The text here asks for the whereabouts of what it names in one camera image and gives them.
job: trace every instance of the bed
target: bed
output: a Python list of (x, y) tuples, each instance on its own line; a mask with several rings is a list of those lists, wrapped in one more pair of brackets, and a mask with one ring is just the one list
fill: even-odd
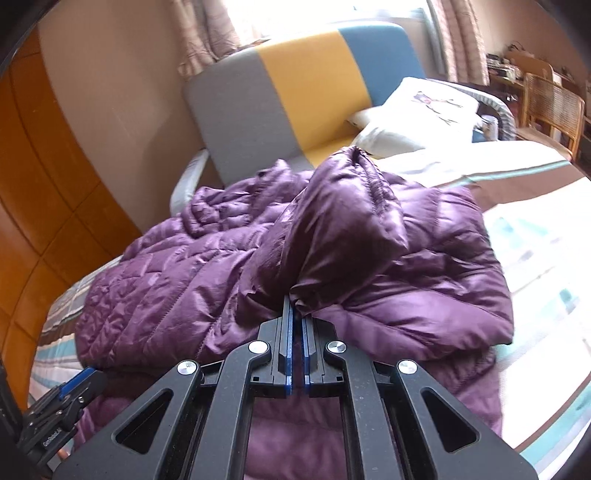
[[(213, 65), (185, 88), (207, 149), (187, 166), (171, 213), (190, 200), (210, 157), (225, 185), (277, 158), (295, 170), (314, 168), (355, 136), (345, 119), (383, 103), (404, 76), (424, 73), (404, 30), (383, 22), (250, 48)], [(496, 105), (502, 138), (512, 138), (510, 112), (472, 93)], [(503, 438), (542, 480), (563, 480), (555, 474), (591, 421), (591, 300), (585, 295), (591, 257), (581, 254), (591, 222), (588, 179), (554, 150), (531, 142), (424, 150), (378, 165), (425, 186), (463, 184), (490, 200), (485, 223), (515, 309), (515, 340), (498, 347)], [(31, 372), (30, 402), (81, 370), (74, 327), (97, 273), (52, 306)]]

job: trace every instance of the striped bed sheet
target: striped bed sheet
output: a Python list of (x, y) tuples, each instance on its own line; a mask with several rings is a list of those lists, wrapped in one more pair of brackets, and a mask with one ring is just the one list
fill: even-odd
[[(554, 150), (531, 142), (424, 150), (377, 163), (427, 187), (465, 186), (483, 209), (515, 313), (514, 342), (496, 347), (502, 436), (541, 480), (551, 479), (591, 423), (591, 184)], [(80, 309), (66, 310), (41, 335), (31, 400), (81, 369), (73, 337)]]

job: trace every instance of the sofa backrest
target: sofa backrest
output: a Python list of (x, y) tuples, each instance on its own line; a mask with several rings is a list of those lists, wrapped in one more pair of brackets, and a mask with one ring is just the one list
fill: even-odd
[(237, 52), (184, 95), (228, 185), (278, 158), (318, 165), (356, 135), (347, 117), (382, 105), (407, 76), (425, 75), (402, 27), (357, 22)]

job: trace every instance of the rattan chair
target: rattan chair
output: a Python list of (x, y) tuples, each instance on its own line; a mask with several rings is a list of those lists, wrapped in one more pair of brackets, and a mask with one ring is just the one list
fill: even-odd
[[(517, 129), (517, 137), (547, 145), (572, 161), (583, 131), (585, 102), (573, 92), (531, 73), (525, 75), (524, 87), (523, 127)], [(536, 123), (559, 130), (569, 139), (568, 146), (536, 129)]]

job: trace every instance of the window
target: window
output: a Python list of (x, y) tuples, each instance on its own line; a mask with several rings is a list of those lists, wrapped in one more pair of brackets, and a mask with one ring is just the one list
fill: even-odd
[(243, 44), (347, 20), (410, 17), (426, 0), (225, 0)]

